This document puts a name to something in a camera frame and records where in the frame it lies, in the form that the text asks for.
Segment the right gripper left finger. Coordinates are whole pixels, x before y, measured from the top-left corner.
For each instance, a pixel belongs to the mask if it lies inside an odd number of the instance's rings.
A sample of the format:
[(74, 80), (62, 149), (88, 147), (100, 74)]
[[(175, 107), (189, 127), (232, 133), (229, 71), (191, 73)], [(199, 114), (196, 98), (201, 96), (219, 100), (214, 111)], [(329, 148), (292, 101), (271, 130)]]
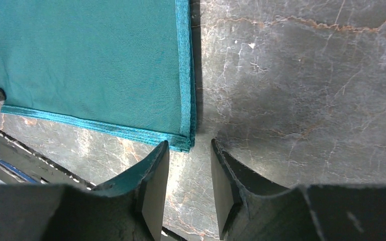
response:
[(0, 184), (0, 240), (160, 240), (168, 172), (163, 141), (92, 190)]

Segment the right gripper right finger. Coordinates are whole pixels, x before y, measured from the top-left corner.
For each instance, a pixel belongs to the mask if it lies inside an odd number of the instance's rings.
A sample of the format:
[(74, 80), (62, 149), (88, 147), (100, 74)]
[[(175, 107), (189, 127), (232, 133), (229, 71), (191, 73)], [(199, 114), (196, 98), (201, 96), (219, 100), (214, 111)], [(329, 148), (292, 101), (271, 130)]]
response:
[(386, 184), (286, 188), (211, 141), (220, 240), (386, 240)]

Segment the teal cloth napkin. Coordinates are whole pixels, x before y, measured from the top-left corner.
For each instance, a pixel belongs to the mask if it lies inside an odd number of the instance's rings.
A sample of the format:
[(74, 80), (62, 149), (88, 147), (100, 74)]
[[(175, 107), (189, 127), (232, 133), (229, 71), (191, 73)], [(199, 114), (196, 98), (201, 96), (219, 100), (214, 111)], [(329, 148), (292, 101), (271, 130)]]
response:
[(0, 1), (5, 114), (195, 144), (189, 1)]

